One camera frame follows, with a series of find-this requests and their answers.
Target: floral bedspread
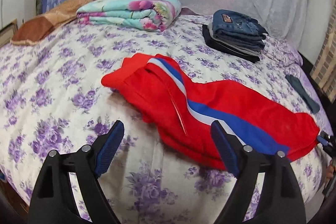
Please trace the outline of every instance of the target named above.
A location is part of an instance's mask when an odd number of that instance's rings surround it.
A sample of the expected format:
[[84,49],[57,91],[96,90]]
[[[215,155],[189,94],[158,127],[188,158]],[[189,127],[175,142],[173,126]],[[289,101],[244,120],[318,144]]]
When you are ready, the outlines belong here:
[[[261,61],[252,64],[207,47],[202,23],[207,16],[180,16],[164,32],[125,27],[79,25],[56,30],[35,47],[0,49],[0,169],[29,204],[47,153],[77,151],[108,132],[115,120],[125,137],[100,185],[122,223],[213,223],[236,179],[211,170],[166,147],[153,124],[101,77],[136,52],[174,58],[193,81],[238,81],[293,112],[309,109],[285,79],[300,77],[319,102],[290,46],[267,37]],[[331,133],[321,107],[313,115]],[[318,190],[325,156],[319,147],[292,163],[305,202]],[[76,176],[70,175],[80,214],[89,219]],[[246,219],[253,216],[263,184],[258,177]]]

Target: purple flower pattern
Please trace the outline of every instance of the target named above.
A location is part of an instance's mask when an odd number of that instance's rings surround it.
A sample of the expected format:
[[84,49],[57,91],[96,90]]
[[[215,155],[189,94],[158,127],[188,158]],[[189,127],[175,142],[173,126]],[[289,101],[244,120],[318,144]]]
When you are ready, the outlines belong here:
[[221,73],[220,74],[222,76],[222,79],[223,80],[232,80],[232,81],[236,81],[238,83],[241,83],[241,84],[245,84],[246,82],[243,81],[237,73]]
[[2,82],[2,86],[4,88],[8,88],[9,82],[13,82],[15,80],[15,77],[13,74],[8,75],[8,77]]
[[52,51],[47,47],[44,47],[40,52],[37,53],[37,65],[41,65],[44,61],[51,57]]
[[51,97],[50,89],[39,88],[35,95],[30,98],[31,107],[33,108],[32,112],[38,112],[39,109],[43,106],[51,105],[53,99]]
[[148,46],[154,47],[154,48],[167,48],[168,45],[165,44],[162,41],[157,41],[157,40],[148,40],[147,41]]
[[104,46],[94,47],[91,45],[88,50],[93,54],[94,57],[99,57],[105,53]]
[[69,120],[55,119],[53,116],[37,123],[34,132],[35,140],[29,143],[33,155],[43,162],[50,150],[58,150],[61,153],[70,153],[73,147],[68,136],[65,138],[64,129],[69,125]]
[[49,75],[49,70],[38,73],[38,75],[35,77],[36,83],[38,83],[39,85],[43,85],[44,82],[48,79]]
[[14,65],[10,67],[10,71],[17,70],[19,68],[19,66],[20,66],[20,62],[14,63]]
[[27,71],[26,71],[26,70],[22,71],[22,72],[17,76],[17,78],[20,80],[21,83],[26,82],[26,77],[27,77]]
[[92,134],[86,137],[86,143],[92,145],[93,142],[96,140],[97,137],[103,134],[107,134],[111,129],[111,122],[109,121],[108,117],[105,117],[105,122],[103,123],[101,116],[99,116],[96,120],[88,121],[87,125],[84,127],[84,130],[92,131]]
[[103,72],[110,72],[112,69],[113,65],[117,62],[118,60],[107,60],[107,59],[99,59],[96,63],[96,68],[102,70]]
[[311,164],[306,164],[306,167],[304,168],[303,173],[307,176],[307,178],[311,176],[312,171],[313,171],[313,167],[311,166]]
[[256,85],[260,85],[261,84],[261,81],[258,80],[256,77],[253,77],[252,75],[246,75],[247,78],[249,78],[251,80],[251,82],[253,84],[256,84]]
[[26,199],[30,202],[32,195],[33,195],[33,186],[31,185],[31,182],[25,181],[20,183],[20,188],[26,193]]
[[99,97],[98,90],[99,88],[91,88],[86,94],[83,94],[82,88],[79,88],[78,93],[70,100],[77,109],[83,110],[82,114],[88,114],[91,107],[97,102]]
[[0,75],[2,75],[2,73],[3,73],[4,71],[6,71],[7,69],[8,69],[8,64],[3,65],[3,66],[0,68]]
[[196,53],[191,47],[181,47],[180,51],[184,51],[188,55],[194,55]]
[[81,35],[77,41],[79,41],[82,44],[88,44],[90,43],[93,39],[96,38],[95,34],[87,34],[87,35]]
[[221,172],[205,167],[192,166],[184,173],[184,178],[196,178],[194,188],[197,193],[212,195],[212,200],[225,195],[224,185],[231,182],[233,175],[228,172]]
[[252,198],[251,198],[251,202],[250,202],[250,205],[247,209],[247,212],[246,212],[246,215],[245,215],[243,221],[249,220],[249,219],[254,217],[254,214],[257,211],[257,206],[258,206],[259,200],[260,200],[260,193],[259,193],[258,186],[256,186],[254,188]]
[[85,203],[83,200],[81,200],[79,202],[79,206],[78,206],[78,209],[82,210],[83,212],[81,213],[81,218],[87,220],[87,221],[91,221],[91,217],[89,216],[89,213],[87,212],[87,209],[86,209],[86,206],[85,206]]
[[26,135],[20,132],[19,136],[15,139],[11,139],[8,146],[8,155],[10,161],[15,162],[15,167],[17,168],[17,164],[22,162],[22,158],[26,155],[26,152],[21,148],[22,143],[25,139]]
[[142,48],[137,48],[139,47],[140,44],[136,42],[135,39],[129,39],[129,40],[120,40],[114,42],[112,46],[112,50],[114,51],[125,51],[129,53],[136,53],[136,52],[142,52]]
[[63,77],[64,87],[67,89],[70,85],[77,85],[82,79],[78,76],[78,73],[86,71],[85,65],[79,60],[71,59],[63,64],[61,68],[57,70]]
[[61,58],[66,58],[66,57],[71,57],[71,56],[74,56],[74,52],[71,48],[67,48],[67,47],[64,47],[64,48],[61,48],[59,54],[58,54]]
[[120,145],[119,149],[125,152],[129,151],[130,147],[135,147],[135,142],[138,140],[138,138],[131,138],[130,135],[127,135],[126,138],[123,138]]
[[214,62],[207,60],[205,58],[197,58],[196,60],[200,61],[202,66],[209,68],[210,70],[217,69],[219,66]]
[[215,55],[215,51],[206,45],[196,45],[196,48],[207,55]]
[[241,70],[241,67],[238,66],[235,62],[230,62],[229,65],[228,65],[228,67],[229,67],[229,68],[233,68],[233,69],[235,69],[235,70],[237,70],[237,71],[242,71],[242,70]]
[[151,171],[151,165],[140,162],[137,173],[130,172],[126,177],[130,183],[129,195],[136,198],[134,205],[129,208],[137,211],[139,220],[145,223],[166,223],[165,215],[161,213],[160,204],[174,205],[179,196],[168,188],[161,187],[162,170]]
[[23,97],[24,92],[17,92],[14,90],[8,100],[5,101],[5,107],[8,113],[16,114],[18,107],[24,108],[26,106],[26,99]]
[[119,36],[120,36],[120,34],[118,34],[118,33],[109,33],[107,31],[104,34],[104,37],[106,39],[112,39],[112,38],[119,37]]

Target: folded quilt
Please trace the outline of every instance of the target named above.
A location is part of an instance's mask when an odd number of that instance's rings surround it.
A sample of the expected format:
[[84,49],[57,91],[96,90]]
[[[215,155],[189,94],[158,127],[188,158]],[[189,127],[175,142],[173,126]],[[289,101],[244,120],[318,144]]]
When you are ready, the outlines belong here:
[[57,28],[76,19],[76,11],[93,0],[66,0],[50,11],[25,22],[11,39],[14,45],[36,45]]
[[181,12],[179,0],[96,0],[77,11],[83,24],[118,24],[164,31]]

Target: bed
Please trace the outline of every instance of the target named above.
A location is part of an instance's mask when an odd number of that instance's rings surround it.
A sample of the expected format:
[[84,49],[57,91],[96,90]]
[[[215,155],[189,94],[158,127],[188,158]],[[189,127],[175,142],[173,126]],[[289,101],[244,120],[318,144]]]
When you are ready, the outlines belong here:
[[[180,15],[164,32],[72,22],[35,47],[1,48],[0,169],[25,202],[30,202],[48,151],[77,151],[121,120],[125,137],[99,180],[120,221],[213,223],[235,178],[166,147],[155,125],[144,123],[118,92],[100,84],[123,58],[136,52],[160,53],[176,60],[193,81],[235,80],[293,112],[310,113],[285,79],[291,73],[320,104],[291,46],[267,37],[261,61],[252,64],[205,45],[201,27],[210,20],[211,16]],[[313,117],[322,130],[332,133],[322,106]],[[320,187],[326,157],[316,147],[292,167],[306,203]],[[75,175],[70,179],[80,214],[90,219]],[[256,210],[262,184],[260,175],[245,219]]]

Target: folded blanket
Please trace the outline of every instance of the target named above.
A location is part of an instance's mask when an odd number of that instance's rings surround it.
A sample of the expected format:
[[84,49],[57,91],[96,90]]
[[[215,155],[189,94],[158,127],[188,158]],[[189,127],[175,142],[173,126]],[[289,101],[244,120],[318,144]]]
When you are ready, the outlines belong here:
[[308,114],[232,80],[195,83],[170,57],[137,53],[101,83],[119,90],[145,122],[154,122],[166,145],[212,168],[225,169],[210,135],[215,120],[243,145],[269,155],[281,150],[291,161],[317,145],[320,130]]
[[58,27],[76,19],[76,11],[93,0],[66,0],[50,11],[25,22],[11,39],[14,45],[36,45]]
[[96,0],[77,11],[83,24],[118,24],[164,31],[181,12],[178,0]]

